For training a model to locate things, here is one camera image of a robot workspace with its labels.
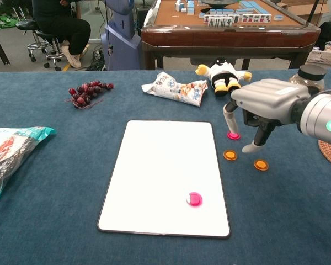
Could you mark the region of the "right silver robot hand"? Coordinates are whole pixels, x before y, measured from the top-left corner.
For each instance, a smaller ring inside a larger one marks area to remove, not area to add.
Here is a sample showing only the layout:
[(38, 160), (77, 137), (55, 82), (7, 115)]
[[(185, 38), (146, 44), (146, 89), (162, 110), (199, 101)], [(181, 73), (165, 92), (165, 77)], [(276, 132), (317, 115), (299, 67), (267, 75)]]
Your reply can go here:
[(223, 107), (223, 116), (229, 131), (238, 134), (234, 111), (237, 108), (243, 110), (244, 123), (258, 129), (253, 141), (245, 145), (242, 152), (258, 152), (276, 127), (299, 121), (293, 113), (293, 107), (297, 103), (307, 102), (310, 96), (305, 85), (262, 79), (234, 90), (230, 94), (230, 101)]

